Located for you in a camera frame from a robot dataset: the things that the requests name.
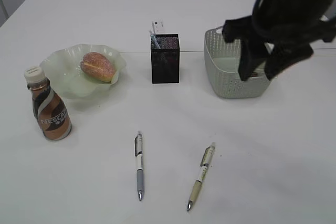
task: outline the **ballpoint pen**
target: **ballpoint pen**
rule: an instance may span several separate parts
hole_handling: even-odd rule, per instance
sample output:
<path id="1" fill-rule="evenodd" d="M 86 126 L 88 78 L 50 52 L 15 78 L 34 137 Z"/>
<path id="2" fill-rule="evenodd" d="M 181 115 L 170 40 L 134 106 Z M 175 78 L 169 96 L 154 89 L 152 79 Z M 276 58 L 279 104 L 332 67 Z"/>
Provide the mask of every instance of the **ballpoint pen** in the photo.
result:
<path id="1" fill-rule="evenodd" d="M 156 39 L 156 35 L 154 33 L 152 33 L 152 31 L 149 30 L 149 33 L 151 35 L 151 39 L 154 42 L 155 46 L 160 49 L 160 45 L 158 43 L 158 40 Z"/>
<path id="2" fill-rule="evenodd" d="M 214 155 L 215 152 L 215 143 L 212 143 L 211 146 L 209 146 L 203 155 L 202 161 L 201 161 L 201 169 L 199 170 L 200 173 L 198 175 L 197 180 L 195 181 L 193 190 L 190 194 L 189 197 L 189 201 L 188 201 L 188 205 L 187 205 L 187 211 L 189 212 L 190 209 L 193 207 L 193 205 L 195 204 L 198 194 L 201 191 L 201 187 L 202 187 L 202 183 L 204 181 L 205 178 L 205 174 L 208 171 L 211 159 Z"/>
<path id="3" fill-rule="evenodd" d="M 142 201 L 144 194 L 143 185 L 143 158 L 142 158 L 142 134 L 138 131 L 138 134 L 134 140 L 135 143 L 135 156 L 136 156 L 136 171 L 137 171 L 137 187 L 139 200 Z"/>

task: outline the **sugared bun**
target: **sugared bun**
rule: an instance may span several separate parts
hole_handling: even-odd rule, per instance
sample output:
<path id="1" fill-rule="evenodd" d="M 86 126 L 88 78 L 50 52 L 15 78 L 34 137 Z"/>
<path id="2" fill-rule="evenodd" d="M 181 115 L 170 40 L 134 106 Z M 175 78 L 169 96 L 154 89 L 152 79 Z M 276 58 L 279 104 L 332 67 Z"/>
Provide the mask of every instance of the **sugared bun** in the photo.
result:
<path id="1" fill-rule="evenodd" d="M 97 52 L 84 55 L 80 68 L 87 75 L 104 82 L 110 82 L 116 73 L 114 65 L 104 55 Z"/>

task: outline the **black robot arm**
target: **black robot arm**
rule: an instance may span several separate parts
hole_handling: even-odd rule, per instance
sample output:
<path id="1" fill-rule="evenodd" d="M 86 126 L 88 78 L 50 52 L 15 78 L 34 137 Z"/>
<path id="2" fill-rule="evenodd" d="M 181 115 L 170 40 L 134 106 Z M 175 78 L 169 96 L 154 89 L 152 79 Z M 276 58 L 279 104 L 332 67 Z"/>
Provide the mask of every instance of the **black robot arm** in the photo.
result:
<path id="1" fill-rule="evenodd" d="M 293 64 L 313 55 L 310 43 L 336 36 L 336 18 L 321 21 L 333 0 L 256 0 L 251 16 L 227 20 L 226 42 L 241 39 L 238 72 L 246 81 L 263 62 L 269 80 Z M 265 43 L 274 44 L 268 52 Z"/>

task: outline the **pen tip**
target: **pen tip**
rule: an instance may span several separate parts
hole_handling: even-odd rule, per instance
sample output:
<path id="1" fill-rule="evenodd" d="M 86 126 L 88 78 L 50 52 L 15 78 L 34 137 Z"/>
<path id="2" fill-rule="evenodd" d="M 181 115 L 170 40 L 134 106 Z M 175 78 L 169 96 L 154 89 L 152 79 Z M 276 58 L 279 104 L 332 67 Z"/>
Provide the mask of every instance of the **pen tip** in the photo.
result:
<path id="1" fill-rule="evenodd" d="M 139 197 L 139 201 L 142 201 L 143 191 L 138 191 L 138 197 Z"/>
<path id="2" fill-rule="evenodd" d="M 189 200 L 188 205 L 187 205 L 187 212 L 189 212 L 192 207 L 193 207 L 193 202 Z"/>

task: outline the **coffee bottle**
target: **coffee bottle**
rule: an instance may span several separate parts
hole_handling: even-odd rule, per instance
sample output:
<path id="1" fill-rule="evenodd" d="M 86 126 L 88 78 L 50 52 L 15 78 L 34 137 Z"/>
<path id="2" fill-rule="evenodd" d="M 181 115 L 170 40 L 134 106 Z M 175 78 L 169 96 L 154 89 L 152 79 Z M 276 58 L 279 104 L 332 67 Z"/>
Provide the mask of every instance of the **coffee bottle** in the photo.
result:
<path id="1" fill-rule="evenodd" d="M 33 96 L 33 113 L 43 135 L 54 141 L 66 137 L 71 131 L 68 111 L 43 69 L 31 67 L 25 71 L 25 78 Z"/>

